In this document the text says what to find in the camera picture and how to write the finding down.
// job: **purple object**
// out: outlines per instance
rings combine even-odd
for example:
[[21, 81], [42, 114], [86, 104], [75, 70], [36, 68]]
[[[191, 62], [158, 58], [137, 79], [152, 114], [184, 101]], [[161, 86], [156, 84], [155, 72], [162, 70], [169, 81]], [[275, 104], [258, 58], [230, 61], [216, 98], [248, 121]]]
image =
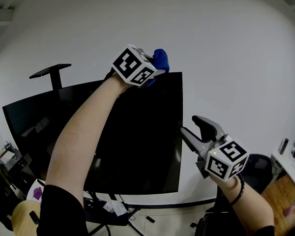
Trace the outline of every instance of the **purple object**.
[[43, 194], [42, 190], [40, 187], [36, 188], [33, 192], [33, 196], [34, 198], [36, 198], [37, 200], [40, 199], [41, 195]]

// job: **wooden stool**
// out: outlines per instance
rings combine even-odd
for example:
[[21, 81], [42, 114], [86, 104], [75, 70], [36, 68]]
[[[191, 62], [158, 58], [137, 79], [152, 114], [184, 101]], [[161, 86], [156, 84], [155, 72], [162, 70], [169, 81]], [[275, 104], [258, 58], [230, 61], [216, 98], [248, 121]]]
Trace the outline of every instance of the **wooden stool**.
[[30, 212], [34, 211], [40, 216], [40, 203], [26, 200], [20, 202], [12, 213], [12, 228], [16, 236], [37, 236], [36, 225], [30, 217]]

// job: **white wall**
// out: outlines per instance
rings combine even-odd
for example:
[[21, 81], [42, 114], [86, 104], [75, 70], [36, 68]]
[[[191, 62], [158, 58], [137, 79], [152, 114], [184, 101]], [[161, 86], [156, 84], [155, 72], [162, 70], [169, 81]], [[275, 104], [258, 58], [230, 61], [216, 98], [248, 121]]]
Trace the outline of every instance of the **white wall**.
[[[183, 72], [183, 123], [211, 118], [252, 153], [270, 155], [295, 139], [295, 13], [280, 0], [37, 0], [16, 13], [0, 39], [0, 146], [11, 140], [2, 106], [49, 91], [57, 64], [63, 86], [104, 78], [125, 44], [164, 48]], [[183, 144], [179, 192], [125, 196], [133, 204], [213, 198], [196, 155]]]

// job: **black monitor screen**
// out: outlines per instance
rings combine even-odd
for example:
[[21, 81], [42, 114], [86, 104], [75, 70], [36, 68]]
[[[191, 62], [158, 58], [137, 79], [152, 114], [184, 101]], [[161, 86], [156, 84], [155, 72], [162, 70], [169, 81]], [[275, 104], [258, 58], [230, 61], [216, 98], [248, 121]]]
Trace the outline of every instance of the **black monitor screen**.
[[[102, 81], [62, 88], [3, 107], [12, 136], [30, 169], [45, 179], [59, 134]], [[101, 134], [85, 190], [112, 194], [178, 191], [182, 74], [133, 87], [115, 102]]]

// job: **monitor stand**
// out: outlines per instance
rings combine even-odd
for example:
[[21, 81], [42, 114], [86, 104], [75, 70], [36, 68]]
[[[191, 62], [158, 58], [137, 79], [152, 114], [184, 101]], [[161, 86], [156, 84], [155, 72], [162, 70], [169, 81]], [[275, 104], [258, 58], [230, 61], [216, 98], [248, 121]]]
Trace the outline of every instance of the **monitor stand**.
[[59, 89], [62, 88], [59, 70], [64, 69], [64, 68], [66, 68], [68, 66], [71, 66], [71, 64], [53, 65], [51, 67], [48, 67], [48, 68], [46, 68], [44, 70], [41, 70], [41, 71], [33, 74], [29, 78], [33, 79], [33, 78], [38, 78], [38, 77], [42, 77], [44, 75], [50, 74], [51, 85], [53, 86], [53, 90], [59, 90]]

